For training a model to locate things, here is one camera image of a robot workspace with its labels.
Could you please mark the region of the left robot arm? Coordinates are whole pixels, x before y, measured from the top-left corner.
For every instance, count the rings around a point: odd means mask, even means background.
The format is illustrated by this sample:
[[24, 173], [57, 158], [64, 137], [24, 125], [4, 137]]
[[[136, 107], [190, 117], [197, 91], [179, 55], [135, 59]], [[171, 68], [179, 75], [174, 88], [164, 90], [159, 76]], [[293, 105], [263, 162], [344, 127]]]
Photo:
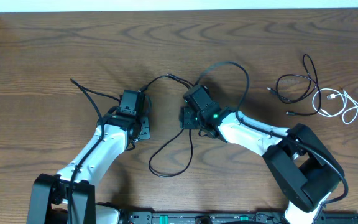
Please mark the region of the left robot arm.
[[125, 90], [119, 105], [98, 121], [93, 137], [67, 166], [36, 178], [28, 223], [119, 223], [118, 209], [96, 203], [96, 188], [120, 154], [150, 138], [146, 103], [150, 98], [143, 92]]

